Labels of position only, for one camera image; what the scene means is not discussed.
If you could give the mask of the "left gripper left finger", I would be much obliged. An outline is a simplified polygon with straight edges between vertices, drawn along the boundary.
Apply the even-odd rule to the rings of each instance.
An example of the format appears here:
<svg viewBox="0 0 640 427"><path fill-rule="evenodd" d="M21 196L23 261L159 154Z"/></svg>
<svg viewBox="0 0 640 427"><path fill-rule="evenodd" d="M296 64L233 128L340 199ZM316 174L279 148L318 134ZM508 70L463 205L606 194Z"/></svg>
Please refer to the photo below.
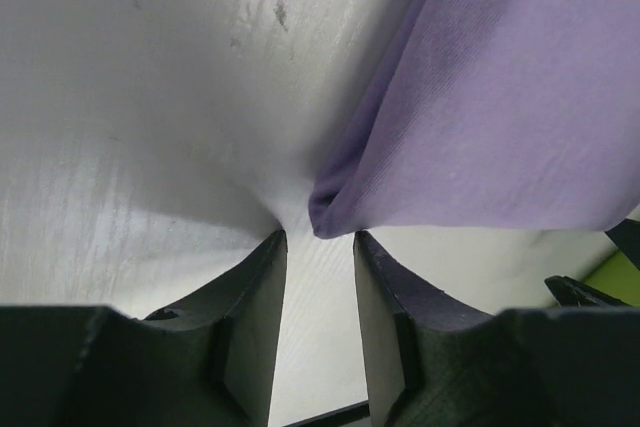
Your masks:
<svg viewBox="0 0 640 427"><path fill-rule="evenodd" d="M5 426L264 426L287 268L283 231L144 319L108 306L1 310Z"/></svg>

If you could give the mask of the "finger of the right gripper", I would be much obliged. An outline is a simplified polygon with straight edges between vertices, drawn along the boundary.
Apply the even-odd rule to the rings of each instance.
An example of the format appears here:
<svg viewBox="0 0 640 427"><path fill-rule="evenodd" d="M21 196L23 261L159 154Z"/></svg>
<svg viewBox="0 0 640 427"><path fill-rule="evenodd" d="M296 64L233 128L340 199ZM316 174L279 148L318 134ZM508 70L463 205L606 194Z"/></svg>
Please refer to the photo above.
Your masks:
<svg viewBox="0 0 640 427"><path fill-rule="evenodd" d="M618 298L567 276L551 276L544 283L559 307L630 307Z"/></svg>

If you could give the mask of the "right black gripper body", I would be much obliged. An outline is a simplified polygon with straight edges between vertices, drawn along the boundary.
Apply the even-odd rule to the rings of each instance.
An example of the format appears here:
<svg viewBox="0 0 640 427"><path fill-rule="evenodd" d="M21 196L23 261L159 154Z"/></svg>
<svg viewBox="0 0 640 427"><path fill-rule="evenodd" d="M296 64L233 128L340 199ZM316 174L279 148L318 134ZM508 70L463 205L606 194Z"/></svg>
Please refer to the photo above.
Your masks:
<svg viewBox="0 0 640 427"><path fill-rule="evenodd" d="M640 222L624 219L605 232L607 237L629 261L640 269Z"/></svg>

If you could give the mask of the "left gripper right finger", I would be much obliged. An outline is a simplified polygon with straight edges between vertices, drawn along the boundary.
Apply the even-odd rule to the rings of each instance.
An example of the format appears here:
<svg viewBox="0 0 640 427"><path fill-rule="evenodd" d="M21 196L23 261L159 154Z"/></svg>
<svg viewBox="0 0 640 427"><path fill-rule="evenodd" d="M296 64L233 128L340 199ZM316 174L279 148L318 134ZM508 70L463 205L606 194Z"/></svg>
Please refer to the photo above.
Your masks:
<svg viewBox="0 0 640 427"><path fill-rule="evenodd" d="M635 426L636 307L472 308L368 232L354 265L376 426Z"/></svg>

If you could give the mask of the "purple t shirt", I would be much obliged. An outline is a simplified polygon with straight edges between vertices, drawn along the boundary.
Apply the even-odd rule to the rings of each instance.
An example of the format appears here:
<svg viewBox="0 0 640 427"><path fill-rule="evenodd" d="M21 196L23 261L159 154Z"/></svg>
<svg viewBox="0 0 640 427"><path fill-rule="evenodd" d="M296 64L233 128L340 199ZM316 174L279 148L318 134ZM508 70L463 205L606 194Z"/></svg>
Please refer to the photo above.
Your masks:
<svg viewBox="0 0 640 427"><path fill-rule="evenodd" d="M309 216L604 231L638 204L639 0L412 0Z"/></svg>

